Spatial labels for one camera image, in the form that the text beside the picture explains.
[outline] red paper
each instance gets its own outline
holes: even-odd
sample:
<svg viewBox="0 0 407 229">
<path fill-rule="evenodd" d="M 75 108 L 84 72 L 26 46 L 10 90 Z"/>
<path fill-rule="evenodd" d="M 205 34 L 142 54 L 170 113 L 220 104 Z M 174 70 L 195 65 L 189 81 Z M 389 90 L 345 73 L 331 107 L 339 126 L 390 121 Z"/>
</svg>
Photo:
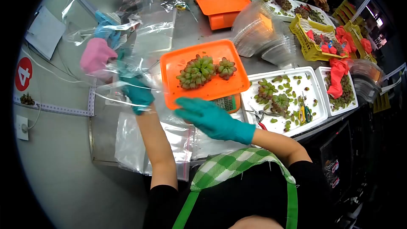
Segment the red paper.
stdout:
<svg viewBox="0 0 407 229">
<path fill-rule="evenodd" d="M 327 93 L 332 95 L 334 99 L 337 99 L 343 93 L 341 79 L 349 71 L 348 58 L 344 60 L 331 58 L 329 64 L 331 66 L 331 86 Z"/>
<path fill-rule="evenodd" d="M 366 38 L 362 38 L 360 40 L 360 43 L 362 44 L 363 48 L 365 49 L 365 51 L 370 54 L 372 53 L 372 45 L 370 44 L 369 40 Z"/>
<path fill-rule="evenodd" d="M 343 26 L 339 26 L 338 28 L 336 28 L 336 34 L 339 37 L 342 37 L 343 35 L 345 35 L 346 31 L 343 29 Z"/>
<path fill-rule="evenodd" d="M 322 50 L 322 52 L 329 53 L 328 45 L 326 45 L 326 44 L 322 45 L 321 50 Z"/>
<path fill-rule="evenodd" d="M 329 53 L 331 53 L 331 54 L 335 54 L 335 55 L 336 55 L 336 53 L 337 53 L 336 48 L 335 48 L 335 47 L 333 47 L 333 46 L 331 46 L 331 48 L 329 48 Z"/>
<path fill-rule="evenodd" d="M 351 35 L 349 32 L 347 32 L 347 33 L 344 35 L 344 37 L 348 40 L 348 43 L 349 43 L 349 46 L 350 46 L 350 50 L 351 50 L 352 52 L 357 51 L 356 45 L 355 45 L 355 43 L 353 42 L 352 35 Z"/>
<path fill-rule="evenodd" d="M 314 34 L 312 33 L 312 30 L 309 30 L 306 34 L 308 35 L 308 37 L 309 37 L 311 40 L 314 40 Z"/>
<path fill-rule="evenodd" d="M 345 47 L 343 48 L 343 50 L 349 54 L 352 51 L 352 49 L 350 48 L 350 44 L 349 44 L 348 40 L 344 36 L 341 39 L 341 43 L 346 44 Z"/>
</svg>

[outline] apron strap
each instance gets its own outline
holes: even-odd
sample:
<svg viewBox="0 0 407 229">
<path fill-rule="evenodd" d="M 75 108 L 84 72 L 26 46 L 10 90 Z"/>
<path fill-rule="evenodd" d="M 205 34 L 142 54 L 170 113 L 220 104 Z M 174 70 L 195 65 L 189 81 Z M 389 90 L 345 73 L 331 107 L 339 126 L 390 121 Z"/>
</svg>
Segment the apron strap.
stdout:
<svg viewBox="0 0 407 229">
<path fill-rule="evenodd" d="M 287 223 L 286 229 L 296 229 L 298 222 L 298 199 L 295 184 L 287 182 Z"/>
<path fill-rule="evenodd" d="M 177 217 L 176 222 L 174 223 L 173 229 L 182 229 L 184 228 L 186 221 L 189 218 L 189 215 L 191 214 L 192 208 L 195 205 L 195 202 L 197 201 L 199 196 L 199 191 L 191 191 L 184 203 L 184 206 L 182 206 L 181 212 Z"/>
</svg>

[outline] white cable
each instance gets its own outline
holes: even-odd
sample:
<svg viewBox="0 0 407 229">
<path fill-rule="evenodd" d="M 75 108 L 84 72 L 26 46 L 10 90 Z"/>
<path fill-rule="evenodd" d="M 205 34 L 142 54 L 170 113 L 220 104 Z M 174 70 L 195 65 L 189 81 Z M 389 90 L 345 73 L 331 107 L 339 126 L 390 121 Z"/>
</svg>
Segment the white cable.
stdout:
<svg viewBox="0 0 407 229">
<path fill-rule="evenodd" d="M 43 66 L 40 65 L 40 64 L 38 64 L 38 63 L 33 59 L 33 57 L 31 57 L 31 55 L 28 54 L 23 48 L 21 48 L 21 50 L 22 50 L 23 53 L 25 53 L 25 54 L 31 59 L 31 61 L 33 61 L 37 66 L 39 66 L 40 68 L 42 68 L 42 69 L 44 69 L 44 70 L 46 70 L 46 71 L 52 73 L 52 74 L 55 75 L 58 79 L 64 80 L 64 81 L 69 82 L 69 83 L 80 83 L 80 82 L 83 82 L 83 83 L 89 84 L 89 83 L 84 82 L 84 81 L 82 81 L 82 80 L 70 81 L 70 80 L 66 80 L 66 79 L 64 79 L 64 78 L 61 78 L 61 77 L 58 76 L 58 74 L 56 74 L 56 73 L 54 73 L 53 71 L 51 71 L 51 70 L 49 70 L 49 69 L 43 67 Z"/>
<path fill-rule="evenodd" d="M 42 107 L 41 87 L 40 87 L 40 85 L 39 85 L 38 78 L 39 78 L 39 74 L 35 77 L 35 80 L 36 80 L 37 86 L 38 86 L 38 92 L 39 92 L 39 111 L 38 111 L 37 119 L 34 121 L 34 124 L 33 124 L 32 126 L 29 126 L 29 127 L 28 127 L 28 130 L 32 129 L 32 128 L 35 126 L 35 124 L 37 124 L 37 121 L 38 121 L 38 118 L 39 118 L 39 114 L 41 113 L 41 107 Z"/>
</svg>

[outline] blue glove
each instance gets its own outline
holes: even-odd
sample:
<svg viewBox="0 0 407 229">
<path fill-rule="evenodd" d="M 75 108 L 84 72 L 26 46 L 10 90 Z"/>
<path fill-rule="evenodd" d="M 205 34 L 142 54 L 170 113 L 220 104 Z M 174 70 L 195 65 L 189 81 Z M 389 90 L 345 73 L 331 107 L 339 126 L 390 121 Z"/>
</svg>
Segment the blue glove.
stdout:
<svg viewBox="0 0 407 229">
<path fill-rule="evenodd" d="M 141 105 L 132 106 L 136 115 L 141 115 L 144 111 L 148 110 L 149 105 L 154 101 L 151 89 L 141 82 L 141 78 L 140 75 L 132 78 L 120 77 L 121 81 L 134 85 L 125 85 L 122 87 L 122 90 L 129 97 L 131 103 Z"/>
<path fill-rule="evenodd" d="M 107 40 L 109 36 L 113 33 L 112 29 L 104 28 L 104 26 L 108 25 L 110 25 L 110 23 L 108 23 L 107 21 L 99 23 L 98 27 L 95 30 L 95 37 Z"/>
<path fill-rule="evenodd" d="M 176 109 L 175 114 L 193 123 L 209 137 L 246 145 L 252 142 L 256 126 L 233 119 L 214 102 L 199 98 L 179 98 L 176 103 L 182 108 Z"/>
</svg>

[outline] styrofoam tray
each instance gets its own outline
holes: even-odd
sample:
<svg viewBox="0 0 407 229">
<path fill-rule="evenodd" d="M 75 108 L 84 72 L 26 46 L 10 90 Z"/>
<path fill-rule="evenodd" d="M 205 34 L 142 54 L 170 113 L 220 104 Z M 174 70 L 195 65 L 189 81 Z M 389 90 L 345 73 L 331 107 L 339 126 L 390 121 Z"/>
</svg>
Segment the styrofoam tray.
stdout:
<svg viewBox="0 0 407 229">
<path fill-rule="evenodd" d="M 273 3 L 272 3 L 273 1 L 274 1 L 274 0 L 268 1 L 268 2 L 267 2 L 267 5 L 274 7 L 274 8 L 275 8 L 274 12 L 277 14 L 277 13 L 281 10 L 281 6 L 279 6 L 279 5 L 277 5 L 277 4 L 273 4 Z M 286 13 L 291 14 L 293 17 L 285 16 L 285 15 L 282 15 L 282 14 L 277 15 L 277 16 L 278 16 L 282 21 L 291 22 L 291 21 L 295 18 L 294 9 L 295 9 L 296 7 L 298 7 L 299 4 L 298 4 L 295 0 L 288 0 L 288 1 L 290 1 L 291 5 L 292 5 L 293 7 L 291 8 L 291 10 L 286 11 Z"/>
<path fill-rule="evenodd" d="M 306 75 L 310 75 L 311 78 L 307 80 Z M 322 92 L 319 87 L 318 80 L 315 76 L 314 69 L 312 67 L 298 67 L 295 69 L 287 69 L 287 70 L 278 70 L 278 71 L 273 71 L 273 72 L 268 72 L 268 73 L 262 73 L 262 74 L 253 74 L 249 75 L 248 78 L 250 81 L 253 82 L 252 86 L 249 88 L 249 90 L 241 93 L 241 106 L 243 110 L 243 116 L 245 118 L 245 121 L 250 123 L 250 124 L 255 124 L 257 128 L 261 128 L 256 121 L 256 118 L 253 114 L 246 112 L 245 110 L 252 110 L 249 106 L 249 104 L 257 111 L 262 110 L 265 106 L 265 104 L 257 104 L 256 100 L 254 99 L 254 96 L 258 94 L 258 87 L 259 84 L 257 83 L 258 81 L 261 81 L 262 78 L 265 78 L 268 82 L 271 82 L 272 79 L 279 75 L 287 75 L 291 82 L 290 86 L 293 87 L 293 91 L 297 94 L 297 98 L 299 95 L 302 96 L 302 93 L 307 97 L 307 100 L 305 101 L 305 105 L 307 105 L 310 109 L 312 109 L 312 112 L 317 113 L 315 116 L 313 116 L 313 120 L 305 125 L 295 125 L 294 122 L 291 123 L 291 128 L 288 132 L 284 132 L 284 125 L 287 119 L 283 117 L 272 117 L 272 116 L 264 116 L 264 119 L 262 123 L 265 125 L 268 131 L 270 132 L 275 132 L 279 134 L 283 134 L 285 136 L 293 136 L 297 135 L 299 133 L 302 133 L 303 131 L 307 131 L 315 126 L 318 126 L 321 122 L 326 120 L 328 118 L 328 112 L 326 110 L 325 104 L 323 102 L 322 98 Z M 295 80 L 293 77 L 294 75 L 296 76 L 302 76 L 301 83 L 297 85 L 297 80 Z M 275 82 L 273 83 L 274 86 L 282 85 L 283 83 L 286 83 L 286 80 L 283 80 L 281 83 Z M 278 94 L 284 94 L 284 91 L 286 88 L 283 90 L 278 90 L 278 93 L 274 93 L 275 95 Z M 317 99 L 318 103 L 317 106 L 313 107 L 313 100 Z M 289 103 L 288 110 L 291 111 L 291 113 L 295 110 L 299 110 L 300 106 L 297 104 L 296 106 L 294 105 L 294 102 Z M 277 119 L 278 122 L 276 123 L 271 123 L 271 119 Z"/>
<path fill-rule="evenodd" d="M 341 113 L 344 113 L 344 112 L 347 112 L 347 111 L 350 111 L 350 110 L 353 110 L 353 109 L 357 108 L 359 106 L 359 104 L 358 104 L 357 98 L 356 98 L 355 87 L 353 85 L 353 81 L 352 81 L 352 77 L 350 76 L 350 72 L 348 71 L 348 76 L 349 76 L 349 79 L 350 79 L 350 84 L 352 85 L 352 90 L 353 90 L 353 95 L 354 95 L 354 100 L 352 102 L 354 102 L 356 104 L 354 105 L 351 102 L 351 104 L 349 104 L 349 106 L 344 108 L 344 109 L 339 109 L 339 110 L 336 110 L 336 111 L 332 111 L 332 109 L 331 109 L 332 104 L 329 102 L 329 97 L 328 97 L 329 95 L 327 93 L 327 89 L 325 87 L 326 82 L 324 80 L 324 78 L 326 77 L 326 74 L 328 72 L 330 72 L 330 70 L 331 70 L 330 67 L 319 67 L 319 68 L 315 69 L 315 75 L 317 76 L 319 86 L 321 87 L 321 90 L 322 90 L 323 101 L 324 101 L 324 104 L 326 106 L 326 109 L 328 110 L 328 115 L 329 116 L 335 116 L 335 115 L 338 115 L 338 114 L 341 114 Z"/>
<path fill-rule="evenodd" d="M 294 0 L 294 1 L 298 4 L 298 6 L 300 6 L 300 5 L 307 6 L 307 3 L 297 1 L 297 0 Z M 333 26 L 334 28 L 336 28 L 335 24 L 333 24 L 332 20 L 328 17 L 328 15 L 326 14 L 325 11 L 323 11 L 321 8 L 318 8 L 316 6 L 311 6 L 311 5 L 309 5 L 309 6 L 311 7 L 312 10 L 321 13 L 321 17 L 322 17 L 323 22 L 325 22 L 328 26 Z M 311 20 L 309 17 L 308 17 L 308 20 L 312 21 L 312 22 L 315 22 L 315 23 L 319 23 L 319 22 Z"/>
</svg>

